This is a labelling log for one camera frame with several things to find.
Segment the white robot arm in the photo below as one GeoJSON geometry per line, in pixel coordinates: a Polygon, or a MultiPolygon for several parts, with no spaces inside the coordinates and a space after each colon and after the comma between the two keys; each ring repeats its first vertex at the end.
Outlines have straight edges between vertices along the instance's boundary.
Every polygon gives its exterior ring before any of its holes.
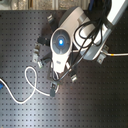
{"type": "Polygon", "coordinates": [[[83,56],[83,59],[94,60],[100,54],[107,38],[112,32],[110,26],[113,27],[116,25],[127,5],[128,0],[111,0],[111,9],[105,19],[106,22],[108,22],[108,27],[103,23],[101,28],[102,33],[99,30],[95,40],[93,40],[93,44],[91,44],[92,40],[88,39],[83,46],[82,44],[85,39],[81,37],[88,37],[88,35],[95,29],[95,26],[93,24],[88,24],[88,22],[91,21],[80,7],[73,7],[69,9],[61,18],[59,28],[53,33],[51,37],[50,47],[52,50],[53,70],[58,73],[62,73],[64,71],[66,62],[72,51],[73,44],[78,50],[80,50],[80,54],[82,56],[86,52],[86,54],[83,56]],[[82,28],[81,25],[86,23],[88,26],[84,27],[80,32],[79,30],[82,28]],[[81,27],[75,33],[74,39],[74,32],[79,26],[81,27]]]}

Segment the metal bracket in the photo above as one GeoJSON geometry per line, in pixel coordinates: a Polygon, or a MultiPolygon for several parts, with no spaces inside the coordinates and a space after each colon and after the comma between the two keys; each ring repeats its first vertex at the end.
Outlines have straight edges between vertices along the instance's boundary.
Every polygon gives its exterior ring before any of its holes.
{"type": "Polygon", "coordinates": [[[39,52],[40,52],[40,44],[39,43],[36,43],[35,44],[35,48],[33,50],[33,59],[32,59],[32,62],[34,63],[38,63],[38,58],[39,58],[39,52]]]}
{"type": "MultiPolygon", "coordinates": [[[[108,50],[109,50],[109,47],[107,45],[104,45],[102,51],[108,52],[108,50]]],[[[97,62],[99,64],[102,64],[105,58],[106,58],[106,55],[104,53],[100,53],[100,55],[99,55],[99,57],[97,59],[97,62]]]]}

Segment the cable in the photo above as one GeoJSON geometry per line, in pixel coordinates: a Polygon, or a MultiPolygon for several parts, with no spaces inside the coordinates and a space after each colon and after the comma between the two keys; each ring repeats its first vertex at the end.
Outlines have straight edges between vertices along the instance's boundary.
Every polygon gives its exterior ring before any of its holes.
{"type": "Polygon", "coordinates": [[[75,30],[75,32],[74,32],[74,40],[75,40],[75,43],[80,47],[80,49],[79,49],[79,52],[78,52],[76,58],[74,59],[73,64],[72,64],[72,65],[70,66],[70,68],[64,73],[64,75],[62,75],[62,77],[59,79],[59,81],[62,80],[62,79],[71,71],[71,69],[74,68],[74,67],[83,59],[83,57],[86,55],[86,53],[88,52],[88,50],[90,49],[90,47],[91,47],[92,44],[95,45],[95,46],[97,46],[97,47],[102,44],[102,41],[103,41],[103,37],[102,37],[102,26],[103,26],[103,24],[104,24],[103,21],[102,21],[102,17],[108,15],[108,13],[109,13],[109,11],[110,11],[110,8],[111,8],[111,0],[105,0],[104,7],[103,7],[103,8],[104,8],[104,9],[103,9],[103,12],[102,12],[102,16],[101,16],[100,18],[98,18],[98,19],[95,20],[95,21],[86,22],[86,23],[80,25],[80,26],[75,30]],[[82,31],[86,26],[88,26],[88,25],[90,25],[90,24],[96,25],[96,23],[97,23],[97,26],[94,28],[94,30],[92,30],[92,32],[91,32],[87,37],[82,37],[82,36],[81,36],[80,33],[81,33],[81,31],[82,31]],[[83,42],[82,46],[79,45],[79,43],[78,43],[77,40],[76,40],[76,32],[77,32],[79,29],[80,29],[80,31],[79,31],[79,36],[80,36],[82,39],[85,39],[85,41],[83,42]],[[101,33],[100,43],[99,43],[99,44],[95,44],[95,43],[94,43],[94,40],[96,39],[96,37],[97,37],[99,31],[100,31],[100,33],[101,33]],[[92,39],[92,41],[91,41],[91,43],[90,43],[88,46],[83,47],[84,44],[86,43],[87,39],[92,39]],[[84,52],[84,54],[82,55],[82,57],[76,62],[76,60],[77,60],[77,58],[78,58],[78,56],[79,56],[79,54],[80,54],[82,48],[87,48],[87,49],[85,50],[85,52],[84,52]]]}
{"type": "Polygon", "coordinates": [[[31,94],[27,99],[25,99],[24,101],[18,101],[18,100],[13,96],[13,94],[12,94],[12,92],[10,91],[8,85],[7,85],[7,84],[5,83],[5,81],[2,80],[1,78],[0,78],[0,82],[7,88],[7,90],[8,90],[8,92],[9,92],[10,96],[12,97],[12,99],[13,99],[16,103],[18,103],[18,104],[24,104],[24,103],[26,103],[26,102],[33,96],[33,94],[35,93],[35,91],[37,91],[37,92],[39,92],[40,94],[43,94],[43,95],[45,95],[45,96],[50,96],[50,94],[47,94],[47,93],[45,93],[45,92],[42,92],[42,91],[40,91],[40,90],[38,90],[38,89],[36,88],[36,84],[37,84],[37,72],[36,72],[36,70],[35,70],[33,67],[29,66],[29,67],[27,67],[27,68],[25,69],[25,79],[27,80],[28,84],[33,88],[33,92],[32,92],[32,94],[31,94]],[[33,71],[34,71],[34,74],[35,74],[35,83],[34,83],[34,85],[30,83],[30,81],[28,80],[28,77],[27,77],[27,71],[28,71],[29,69],[33,70],[33,71]]]}
{"type": "Polygon", "coordinates": [[[128,53],[120,53],[120,54],[112,54],[112,53],[107,53],[104,51],[101,51],[102,53],[104,53],[107,56],[128,56],[128,53]]]}

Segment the white cable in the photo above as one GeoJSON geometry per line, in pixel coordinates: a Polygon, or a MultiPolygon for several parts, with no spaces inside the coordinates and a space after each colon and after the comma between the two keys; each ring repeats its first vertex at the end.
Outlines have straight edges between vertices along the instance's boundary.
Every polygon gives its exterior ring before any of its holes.
{"type": "Polygon", "coordinates": [[[41,91],[38,90],[34,85],[32,85],[32,84],[30,83],[30,81],[28,80],[28,77],[27,77],[27,70],[28,70],[28,69],[32,69],[32,70],[35,72],[35,77],[37,77],[37,73],[36,73],[35,69],[34,69],[33,67],[27,67],[27,68],[25,69],[25,79],[27,80],[28,84],[29,84],[32,88],[34,88],[37,92],[39,92],[39,93],[41,93],[41,94],[43,94],[43,95],[45,95],[45,96],[50,96],[50,94],[41,92],[41,91]]]}
{"type": "Polygon", "coordinates": [[[10,96],[12,97],[12,99],[13,99],[16,103],[18,103],[18,104],[24,104],[24,103],[26,103],[26,102],[33,96],[35,90],[36,90],[37,92],[39,92],[39,93],[45,95],[45,96],[50,96],[50,94],[44,93],[44,92],[42,92],[42,91],[40,91],[40,90],[38,90],[38,89],[36,88],[36,84],[37,84],[37,72],[36,72],[36,70],[35,70],[33,67],[30,67],[30,66],[29,66],[29,67],[27,67],[27,68],[25,69],[25,79],[27,80],[28,84],[33,88],[33,92],[32,92],[32,94],[31,94],[27,99],[25,99],[24,101],[18,101],[18,100],[13,96],[13,94],[12,94],[12,92],[10,91],[8,85],[7,85],[7,84],[4,82],[4,80],[2,80],[1,78],[0,78],[0,82],[2,82],[2,83],[4,84],[4,86],[7,88],[7,90],[8,90],[8,92],[9,92],[10,96]],[[27,77],[27,71],[28,71],[28,69],[33,70],[34,73],[35,73],[35,81],[34,81],[35,83],[34,83],[34,85],[31,84],[30,81],[28,80],[28,77],[27,77]]]}
{"type": "Polygon", "coordinates": [[[121,54],[111,54],[111,53],[107,53],[104,51],[101,51],[102,53],[104,53],[107,56],[128,56],[128,53],[121,53],[121,54]]]}

